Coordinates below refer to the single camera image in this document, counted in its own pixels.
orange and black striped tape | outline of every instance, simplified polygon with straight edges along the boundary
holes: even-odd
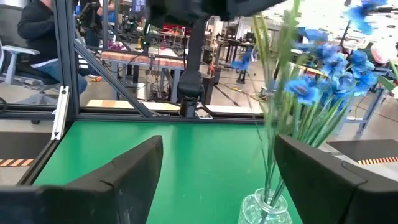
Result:
[[[383,164],[388,162],[398,162],[398,157],[385,157],[385,158],[378,158],[378,159],[362,159],[358,161],[361,165],[372,165],[372,164]]]
[[[34,159],[0,159],[0,167],[29,166]]]

jeans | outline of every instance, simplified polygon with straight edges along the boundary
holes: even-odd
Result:
[[[54,79],[56,79],[59,82],[62,82],[62,77],[60,75],[60,65],[59,62],[51,62],[46,65],[43,65],[41,67],[35,68],[36,70],[39,70],[41,72],[47,73],[51,75]],[[87,88],[87,80],[84,78],[84,76],[89,75],[90,73],[87,70],[79,68],[78,70],[78,85],[79,85],[79,94],[83,93],[84,90]]]
[[[84,27],[85,30],[85,42],[87,46],[91,47],[99,47],[100,46],[100,40],[97,36],[97,34],[90,28]],[[88,70],[92,75],[97,75],[97,72],[92,68],[91,66],[88,66]]]

floor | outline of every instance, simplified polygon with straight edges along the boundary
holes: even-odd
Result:
[[[202,65],[200,70],[201,72],[206,72],[206,65]],[[220,90],[213,90],[211,104],[258,107],[256,101],[238,91],[232,90],[232,87],[236,87],[249,94],[256,94],[264,86],[264,78],[261,71],[261,64],[259,62],[251,63],[248,71],[250,75],[246,77],[246,84],[237,84],[235,81],[238,74],[234,70],[223,70],[221,72],[220,84],[218,85]],[[139,81],[150,85],[155,82],[155,76],[146,78],[145,71],[141,70]],[[0,83],[0,96],[9,103],[18,102],[34,93],[36,92],[22,86],[10,86]],[[358,99],[350,115],[357,118],[362,117],[372,97],[373,94],[370,93],[364,99]],[[85,106],[91,99],[112,100],[113,89],[105,81],[88,82],[88,88],[80,97],[81,106]],[[330,140],[395,139],[398,141],[398,101],[388,96],[386,101],[378,107],[369,126],[360,137],[356,136],[357,128],[358,124],[346,124],[339,135],[331,136]],[[0,121],[0,131],[51,132],[51,130],[52,122],[41,122],[39,125],[33,125],[30,121]],[[324,144],[321,149],[331,152],[336,151],[327,144]],[[366,166],[366,168],[398,181],[398,163],[377,164]],[[0,167],[0,185],[16,184],[27,169],[28,167]]]

concrete floor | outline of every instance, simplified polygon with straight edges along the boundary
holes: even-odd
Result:
[[[202,66],[201,72],[205,71],[207,71],[207,67]],[[258,104],[253,99],[248,99],[246,95],[228,88],[237,87],[249,94],[258,92],[261,86],[264,86],[264,78],[261,75],[260,63],[251,63],[248,72],[250,76],[246,77],[246,84],[243,85],[237,84],[235,82],[238,75],[234,70],[222,71],[220,79],[221,85],[218,85],[218,88],[232,98],[233,101],[237,102],[239,106],[252,105],[253,107],[258,107]],[[146,82],[144,76],[144,71],[140,71],[140,82]],[[153,82],[154,78],[150,77],[148,80]],[[5,83],[0,83],[0,96],[10,103],[27,98],[29,95],[34,93],[35,91],[28,90],[21,86],[9,86]],[[362,117],[368,108],[372,97],[373,94],[370,93],[367,97],[365,97],[365,99],[359,99],[350,115],[357,118]],[[85,106],[91,99],[112,100],[113,89],[105,81],[89,82],[87,90],[80,97],[81,106]],[[234,106],[234,103],[227,99],[227,97],[225,97],[217,89],[213,90],[211,104]],[[330,140],[344,141],[351,139],[395,139],[398,141],[398,134],[396,131],[398,128],[398,101],[388,96],[387,100],[378,107],[369,126],[360,137],[356,136],[356,130],[358,126],[358,124],[346,124],[343,126],[343,129],[340,131],[339,135],[331,136]],[[0,131],[51,132],[51,130],[52,122],[42,122],[39,125],[32,125],[30,121],[0,121]],[[326,144],[322,146],[322,149],[324,151],[336,151]],[[350,161],[350,159],[347,157],[340,157]],[[397,163],[377,164],[366,166],[366,168],[398,181]],[[0,167],[0,185],[16,184],[26,170],[27,167]]]

green table surface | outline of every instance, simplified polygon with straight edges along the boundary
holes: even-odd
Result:
[[[147,223],[237,223],[242,199],[264,183],[254,125],[75,122],[35,185],[64,185],[153,135],[163,137],[164,157]]]

